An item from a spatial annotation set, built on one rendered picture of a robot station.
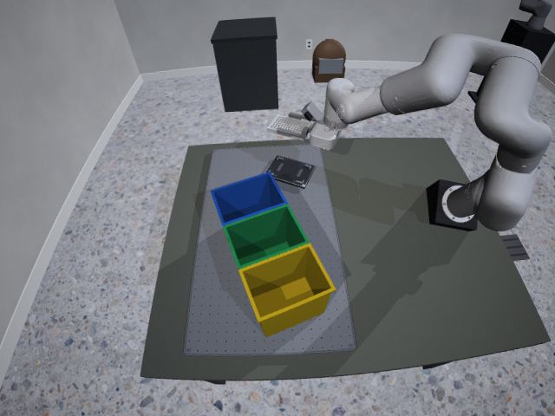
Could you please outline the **yellow open bin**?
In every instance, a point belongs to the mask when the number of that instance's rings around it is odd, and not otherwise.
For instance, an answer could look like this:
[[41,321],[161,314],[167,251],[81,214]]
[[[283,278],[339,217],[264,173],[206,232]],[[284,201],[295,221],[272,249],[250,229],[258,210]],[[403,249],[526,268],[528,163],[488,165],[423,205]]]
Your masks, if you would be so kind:
[[336,291],[310,243],[238,271],[265,337],[321,315]]

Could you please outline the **blue bin with label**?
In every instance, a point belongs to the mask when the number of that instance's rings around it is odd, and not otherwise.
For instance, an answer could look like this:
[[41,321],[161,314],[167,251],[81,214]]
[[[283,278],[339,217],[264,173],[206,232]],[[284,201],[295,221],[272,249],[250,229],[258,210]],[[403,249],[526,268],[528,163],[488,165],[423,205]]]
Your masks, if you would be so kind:
[[271,172],[211,190],[211,194],[222,226],[288,204]]

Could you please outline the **green bin with label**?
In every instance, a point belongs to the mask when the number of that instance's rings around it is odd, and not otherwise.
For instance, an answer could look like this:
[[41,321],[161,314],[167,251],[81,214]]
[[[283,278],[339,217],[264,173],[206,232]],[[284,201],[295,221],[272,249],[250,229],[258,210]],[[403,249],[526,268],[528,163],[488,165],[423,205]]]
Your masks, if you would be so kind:
[[289,204],[224,225],[223,229],[238,270],[310,242]]

